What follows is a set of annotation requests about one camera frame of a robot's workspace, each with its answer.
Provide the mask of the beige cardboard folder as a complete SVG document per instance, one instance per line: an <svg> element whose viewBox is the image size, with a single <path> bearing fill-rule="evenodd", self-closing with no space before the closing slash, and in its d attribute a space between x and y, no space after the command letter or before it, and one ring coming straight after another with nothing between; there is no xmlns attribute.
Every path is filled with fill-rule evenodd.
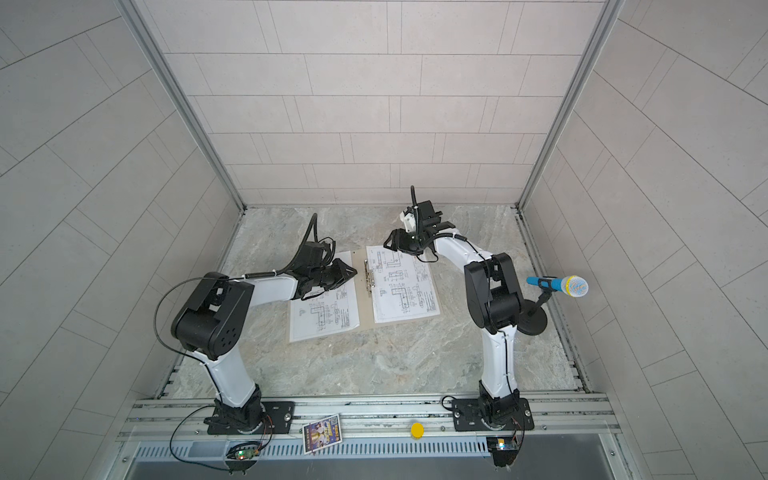
<svg viewBox="0 0 768 480"><path fill-rule="evenodd" d="M357 275L353 279L356 289L361 326L358 329L352 330L350 332L360 332L376 327L384 327L396 323L408 322L402 321L383 325L377 325L374 323L372 296L368 295L365 284L364 260L366 259L366 247L362 250L341 252L337 255L337 257L357 270Z"/></svg>

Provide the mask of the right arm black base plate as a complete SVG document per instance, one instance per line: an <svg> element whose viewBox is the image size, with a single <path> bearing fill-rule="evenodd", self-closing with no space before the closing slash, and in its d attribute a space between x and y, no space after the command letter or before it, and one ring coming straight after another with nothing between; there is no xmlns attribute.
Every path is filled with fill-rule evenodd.
<svg viewBox="0 0 768 480"><path fill-rule="evenodd" d="M512 432L535 429L529 403L525 398L520 400L520 407L513 412L512 417L501 424L494 424L483 418L478 399L455 399L451 401L451 408L456 432Z"/></svg>

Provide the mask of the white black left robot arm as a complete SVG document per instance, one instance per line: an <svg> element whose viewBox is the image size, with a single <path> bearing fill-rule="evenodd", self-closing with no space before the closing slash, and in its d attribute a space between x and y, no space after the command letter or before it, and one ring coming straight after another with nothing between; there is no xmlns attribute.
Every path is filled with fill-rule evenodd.
<svg viewBox="0 0 768 480"><path fill-rule="evenodd" d="M335 244L307 242L282 270L229 277L209 272L175 317L171 335L202 363L216 389L213 413L204 419L213 435L262 433L269 411L244 366L238 342L250 308L308 300L310 293L335 290L357 270L335 257Z"/></svg>

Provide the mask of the red-stamped technical drawing sheet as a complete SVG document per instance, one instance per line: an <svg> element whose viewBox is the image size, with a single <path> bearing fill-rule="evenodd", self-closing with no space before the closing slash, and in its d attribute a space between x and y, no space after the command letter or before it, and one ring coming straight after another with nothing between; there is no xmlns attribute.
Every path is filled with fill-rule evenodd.
<svg viewBox="0 0 768 480"><path fill-rule="evenodd" d="M431 271L415 257L382 246L367 246L366 260L374 323L379 325L440 314Z"/></svg>

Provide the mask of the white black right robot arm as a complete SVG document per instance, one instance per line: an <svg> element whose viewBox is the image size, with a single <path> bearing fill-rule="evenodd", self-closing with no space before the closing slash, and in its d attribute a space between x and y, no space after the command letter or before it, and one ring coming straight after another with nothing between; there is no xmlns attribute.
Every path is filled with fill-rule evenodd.
<svg viewBox="0 0 768 480"><path fill-rule="evenodd" d="M523 296L509 255L476 246L441 215L431 201L414 200L400 215L403 226L391 232L384 247L414 257L429 250L437 260L445 258L463 272L467 309L482 330L481 418L500 428L512 422L520 408L514 340Z"/></svg>

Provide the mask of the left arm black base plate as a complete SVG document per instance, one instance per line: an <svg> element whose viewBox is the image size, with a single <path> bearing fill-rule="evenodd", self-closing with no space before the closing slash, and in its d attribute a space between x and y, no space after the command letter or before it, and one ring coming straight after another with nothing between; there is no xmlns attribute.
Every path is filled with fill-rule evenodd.
<svg viewBox="0 0 768 480"><path fill-rule="evenodd" d="M204 423L209 435L287 434L294 410L290 401L254 401L238 408L216 402Z"/></svg>

